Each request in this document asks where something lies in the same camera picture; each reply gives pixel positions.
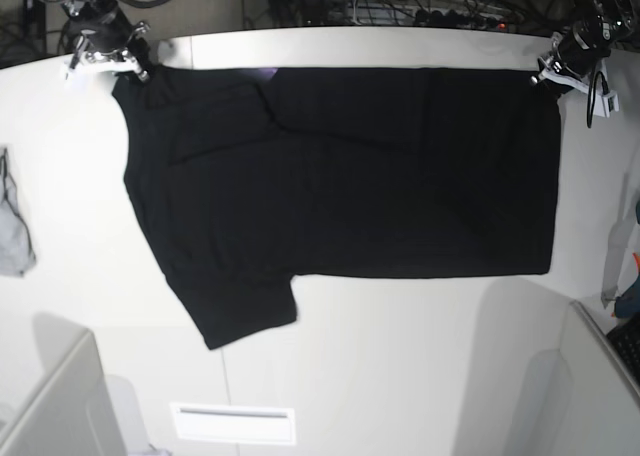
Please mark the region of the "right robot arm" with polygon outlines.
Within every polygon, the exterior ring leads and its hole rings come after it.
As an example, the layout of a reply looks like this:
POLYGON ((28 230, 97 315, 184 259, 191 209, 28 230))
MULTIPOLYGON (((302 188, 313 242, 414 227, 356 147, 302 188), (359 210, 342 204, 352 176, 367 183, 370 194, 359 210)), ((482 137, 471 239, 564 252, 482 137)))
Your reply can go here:
POLYGON ((146 22, 133 24, 117 0, 53 0, 66 16, 72 44, 65 76, 124 73, 145 83, 151 77, 146 22))

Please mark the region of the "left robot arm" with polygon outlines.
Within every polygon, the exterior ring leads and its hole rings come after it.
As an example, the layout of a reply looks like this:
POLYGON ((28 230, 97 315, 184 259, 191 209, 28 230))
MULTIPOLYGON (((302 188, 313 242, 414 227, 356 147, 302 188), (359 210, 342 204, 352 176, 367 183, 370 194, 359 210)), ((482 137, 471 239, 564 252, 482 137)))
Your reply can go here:
POLYGON ((553 23, 549 51, 537 59, 532 86, 595 91, 605 78, 604 62, 615 43, 639 31, 639 0, 572 0, 573 8, 553 23))

